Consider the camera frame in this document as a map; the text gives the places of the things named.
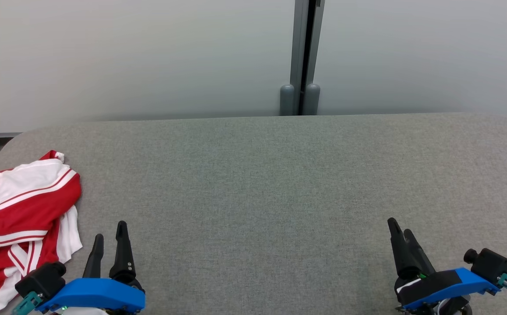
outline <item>red fabric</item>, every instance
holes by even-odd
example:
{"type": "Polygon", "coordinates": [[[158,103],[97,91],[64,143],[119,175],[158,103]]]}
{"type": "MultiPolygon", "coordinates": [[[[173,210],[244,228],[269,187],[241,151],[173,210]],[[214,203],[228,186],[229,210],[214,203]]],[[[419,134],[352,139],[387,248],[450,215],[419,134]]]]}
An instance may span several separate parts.
{"type": "MultiPolygon", "coordinates": [[[[50,151],[45,154],[41,160],[55,159],[57,156],[57,152],[50,151]]],[[[32,249],[35,249],[37,242],[24,241],[24,239],[28,238],[26,236],[7,241],[9,243],[11,241],[18,243],[21,249],[31,254],[28,255],[29,260],[27,262],[21,262],[24,269],[28,269],[30,263],[35,260],[37,260],[37,266],[58,260],[56,247],[60,217],[74,205],[77,199],[79,199],[81,193],[80,177],[78,174],[75,174],[70,180],[61,185],[62,187],[55,191],[44,191],[39,195],[28,197],[27,199],[18,201],[0,210],[0,235],[7,236],[11,233],[29,233],[26,231],[47,231],[44,237],[41,235],[39,236],[40,239],[43,238],[42,241],[40,241],[41,253],[39,254],[36,251],[29,253],[28,248],[32,247],[32,249]]],[[[13,260],[9,256],[9,252],[11,252],[11,245],[0,247],[0,289],[7,278],[5,276],[5,269],[15,267],[13,260]]]]}

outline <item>white panel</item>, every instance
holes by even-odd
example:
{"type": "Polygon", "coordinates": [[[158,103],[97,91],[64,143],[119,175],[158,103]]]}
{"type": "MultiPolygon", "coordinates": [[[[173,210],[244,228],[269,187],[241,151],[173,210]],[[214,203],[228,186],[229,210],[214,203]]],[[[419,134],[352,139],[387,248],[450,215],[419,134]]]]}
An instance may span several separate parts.
{"type": "Polygon", "coordinates": [[[507,115],[507,1],[327,0],[318,114],[507,115]]]}
{"type": "Polygon", "coordinates": [[[0,0],[0,132],[271,116],[294,0],[0,0]]]}

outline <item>red and white garment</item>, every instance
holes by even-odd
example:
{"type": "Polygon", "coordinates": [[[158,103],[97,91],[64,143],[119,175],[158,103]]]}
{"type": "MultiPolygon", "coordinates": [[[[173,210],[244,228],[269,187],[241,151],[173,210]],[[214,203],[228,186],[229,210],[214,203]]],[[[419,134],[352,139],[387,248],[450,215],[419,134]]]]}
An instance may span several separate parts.
{"type": "Polygon", "coordinates": [[[0,171],[0,310],[14,285],[44,263],[65,263],[82,248],[77,228],[80,176],[50,151],[40,160],[0,171]]]}

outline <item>robotic arm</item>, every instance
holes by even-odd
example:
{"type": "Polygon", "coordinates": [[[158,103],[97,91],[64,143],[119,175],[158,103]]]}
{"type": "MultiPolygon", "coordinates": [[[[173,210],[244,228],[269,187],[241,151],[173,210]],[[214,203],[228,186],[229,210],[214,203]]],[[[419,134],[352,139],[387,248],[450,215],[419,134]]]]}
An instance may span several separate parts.
{"type": "Polygon", "coordinates": [[[136,279],[133,251],[125,221],[117,224],[115,263],[109,271],[110,279],[100,278],[104,254],[104,237],[96,235],[94,246],[82,278],[65,285],[62,276],[65,265],[46,263],[29,273],[16,285],[24,298],[13,315],[59,312],[68,307],[104,309],[112,315],[135,315],[145,308],[145,291],[136,279]]]}
{"type": "Polygon", "coordinates": [[[459,268],[435,271],[411,230],[401,231],[398,222],[388,219],[398,279],[394,291],[405,315],[472,315],[470,294],[496,295],[507,288],[507,258],[484,248],[470,249],[464,256],[471,271],[459,268]]]}

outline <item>gray fabric surface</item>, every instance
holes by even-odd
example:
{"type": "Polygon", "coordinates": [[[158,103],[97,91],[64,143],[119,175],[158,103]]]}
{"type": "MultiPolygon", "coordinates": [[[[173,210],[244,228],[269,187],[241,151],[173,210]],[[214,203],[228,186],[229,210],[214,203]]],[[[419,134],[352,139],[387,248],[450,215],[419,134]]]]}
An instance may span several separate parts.
{"type": "MultiPolygon", "coordinates": [[[[54,149],[81,174],[79,277],[127,221],[144,314],[394,315],[386,220],[437,270],[507,256],[507,119],[406,114],[98,122],[14,138],[0,169],[54,149]]],[[[507,292],[474,295],[507,313],[507,292]]]]}

